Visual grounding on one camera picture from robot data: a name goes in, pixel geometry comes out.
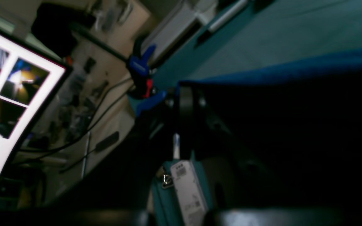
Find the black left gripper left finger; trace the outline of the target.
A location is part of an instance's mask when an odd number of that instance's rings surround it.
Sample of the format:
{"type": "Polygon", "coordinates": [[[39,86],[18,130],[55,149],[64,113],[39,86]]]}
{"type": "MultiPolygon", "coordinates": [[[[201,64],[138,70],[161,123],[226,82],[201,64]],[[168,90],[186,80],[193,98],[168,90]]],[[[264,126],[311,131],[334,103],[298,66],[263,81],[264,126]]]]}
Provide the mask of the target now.
{"type": "Polygon", "coordinates": [[[142,112],[125,139],[82,181],[46,207],[0,214],[0,226],[154,226],[146,210],[159,167],[174,159],[173,137],[179,134],[179,158],[191,156],[193,91],[177,87],[152,109],[142,112]]]}

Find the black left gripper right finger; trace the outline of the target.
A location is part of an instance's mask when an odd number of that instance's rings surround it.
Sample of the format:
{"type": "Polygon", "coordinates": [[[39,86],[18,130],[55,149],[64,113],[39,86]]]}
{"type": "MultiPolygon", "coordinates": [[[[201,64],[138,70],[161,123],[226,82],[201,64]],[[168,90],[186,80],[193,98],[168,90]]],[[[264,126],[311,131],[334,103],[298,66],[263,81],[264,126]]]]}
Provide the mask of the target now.
{"type": "Polygon", "coordinates": [[[349,91],[195,89],[194,151],[219,163],[205,223],[362,226],[362,97],[349,91]]]}

